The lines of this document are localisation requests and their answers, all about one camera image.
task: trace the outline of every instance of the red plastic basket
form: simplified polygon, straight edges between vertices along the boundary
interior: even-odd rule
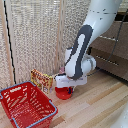
[[[31,82],[0,91],[0,101],[14,128],[49,128],[58,110]]]

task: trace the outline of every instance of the floor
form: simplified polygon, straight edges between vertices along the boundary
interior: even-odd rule
[[[68,100],[58,99],[53,90],[47,96],[58,114],[50,128],[110,128],[128,102],[127,85],[100,71],[88,77],[86,85],[77,86]],[[1,104],[0,128],[13,128]]]

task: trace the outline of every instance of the red object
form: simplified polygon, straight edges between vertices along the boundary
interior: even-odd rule
[[[14,128],[49,128],[58,112],[51,100],[31,82],[0,92],[2,106]]]
[[[64,87],[64,88],[57,88],[55,87],[56,96],[62,100],[69,99],[72,95],[72,88],[71,87]]]

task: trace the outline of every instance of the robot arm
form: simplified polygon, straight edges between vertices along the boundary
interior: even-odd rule
[[[91,63],[85,57],[86,51],[98,36],[109,29],[115,19],[121,1],[91,1],[86,20],[78,32],[74,46],[71,49],[67,49],[65,53],[65,73],[69,78],[77,80],[91,70]]]

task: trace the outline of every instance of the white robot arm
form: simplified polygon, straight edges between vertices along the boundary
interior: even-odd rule
[[[91,0],[87,17],[78,32],[73,47],[66,49],[66,75],[56,77],[58,88],[64,87],[62,81],[68,81],[65,86],[70,86],[71,82],[74,83],[74,86],[86,83],[87,73],[96,67],[95,59],[87,55],[86,51],[98,36],[110,28],[121,2],[122,0]],[[84,79],[82,83],[78,82],[81,77]]]

